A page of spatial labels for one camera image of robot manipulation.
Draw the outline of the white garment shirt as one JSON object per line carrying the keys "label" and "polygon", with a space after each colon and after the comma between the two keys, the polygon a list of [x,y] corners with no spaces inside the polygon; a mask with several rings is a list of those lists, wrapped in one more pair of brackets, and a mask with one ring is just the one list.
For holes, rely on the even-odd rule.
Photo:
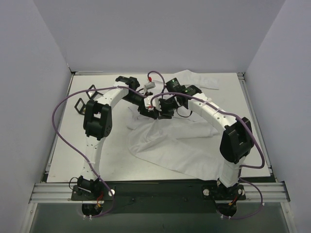
{"label": "white garment shirt", "polygon": [[127,147],[133,156],[205,181],[220,177],[220,133],[199,115],[154,120],[140,115],[134,105],[128,114]]}

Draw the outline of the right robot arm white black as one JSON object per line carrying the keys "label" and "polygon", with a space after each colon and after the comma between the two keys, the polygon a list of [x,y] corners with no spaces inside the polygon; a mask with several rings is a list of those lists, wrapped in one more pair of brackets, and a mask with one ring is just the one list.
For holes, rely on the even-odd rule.
{"label": "right robot arm white black", "polygon": [[201,89],[194,85],[181,85],[176,78],[168,81],[166,88],[166,93],[151,98],[151,107],[159,111],[160,117],[171,117],[173,110],[183,106],[212,124],[222,136],[220,153],[225,161],[220,183],[227,188],[237,184],[241,166],[255,142],[250,120],[224,111]]}

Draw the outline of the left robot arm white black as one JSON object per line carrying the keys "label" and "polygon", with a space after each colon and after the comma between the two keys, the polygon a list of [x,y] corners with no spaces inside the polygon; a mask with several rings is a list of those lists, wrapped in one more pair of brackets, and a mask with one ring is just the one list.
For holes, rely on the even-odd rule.
{"label": "left robot arm white black", "polygon": [[112,110],[120,100],[125,100],[138,106],[138,112],[146,117],[156,119],[158,113],[145,108],[144,97],[135,91],[140,84],[137,78],[119,76],[115,86],[121,89],[111,89],[97,100],[89,100],[86,104],[83,128],[86,133],[86,154],[82,173],[77,186],[83,195],[93,200],[99,196],[104,184],[98,178],[99,164],[105,139],[112,130]]}

